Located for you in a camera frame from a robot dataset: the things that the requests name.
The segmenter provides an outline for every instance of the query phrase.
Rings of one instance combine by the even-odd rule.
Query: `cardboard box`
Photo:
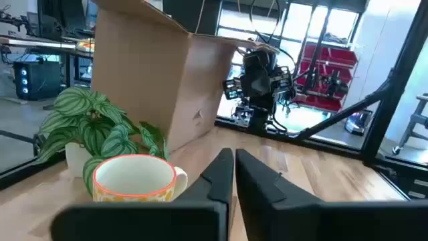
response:
[[[92,88],[167,136],[170,151],[214,126],[238,39],[189,33],[141,0],[95,0],[99,6]]]

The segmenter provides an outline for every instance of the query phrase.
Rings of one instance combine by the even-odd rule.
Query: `wooden table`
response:
[[[224,147],[244,148],[283,177],[325,201],[401,199],[376,172],[360,161],[295,145],[214,128],[178,149],[171,163],[182,167],[192,183]],[[2,240],[49,240],[49,224],[62,208],[90,202],[80,178],[59,163],[0,192]],[[247,240],[239,203],[231,240]]]

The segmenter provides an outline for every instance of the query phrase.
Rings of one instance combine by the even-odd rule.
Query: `potted plant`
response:
[[[85,88],[70,87],[61,92],[39,133],[48,137],[35,164],[45,163],[65,148],[70,171],[84,178],[90,193],[91,174],[107,158],[135,153],[169,158],[165,138],[156,127],[143,121],[134,125],[107,96]]]

